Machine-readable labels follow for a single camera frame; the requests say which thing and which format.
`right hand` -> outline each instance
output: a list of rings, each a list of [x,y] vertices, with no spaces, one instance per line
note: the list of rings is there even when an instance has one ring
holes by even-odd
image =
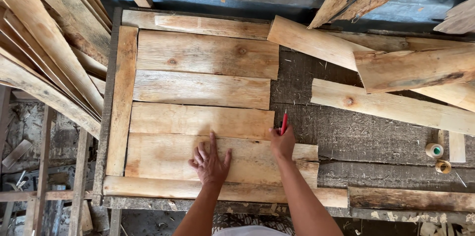
[[[280,130],[281,128],[269,129],[270,149],[277,161],[292,161],[295,146],[294,128],[292,125],[287,125],[287,129],[282,136],[280,136]]]

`white shirt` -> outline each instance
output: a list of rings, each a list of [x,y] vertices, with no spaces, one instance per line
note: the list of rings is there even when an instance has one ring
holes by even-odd
[[[275,229],[264,226],[242,226],[223,228],[213,236],[289,236]]]

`tape roll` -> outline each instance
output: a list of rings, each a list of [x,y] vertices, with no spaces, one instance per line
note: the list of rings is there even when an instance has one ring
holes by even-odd
[[[444,154],[444,148],[437,143],[429,143],[426,145],[426,154],[432,158],[441,158]]]
[[[436,171],[444,174],[449,173],[452,170],[452,166],[448,161],[437,160],[436,162]]]

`left hand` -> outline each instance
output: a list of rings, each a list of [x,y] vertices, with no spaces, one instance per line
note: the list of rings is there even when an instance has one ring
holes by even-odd
[[[193,149],[194,159],[188,160],[188,164],[198,173],[203,185],[217,184],[221,187],[228,177],[232,150],[229,148],[226,151],[224,162],[221,162],[217,156],[216,138],[213,132],[210,133],[210,140],[210,153],[206,152],[204,142],[200,142],[198,147]]]

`forearm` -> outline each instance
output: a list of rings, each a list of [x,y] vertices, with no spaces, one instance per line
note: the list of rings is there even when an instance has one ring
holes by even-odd
[[[278,165],[295,233],[300,236],[342,236],[333,217],[315,196],[295,164],[279,160]]]
[[[173,236],[210,236],[213,213],[222,185],[205,184]]]

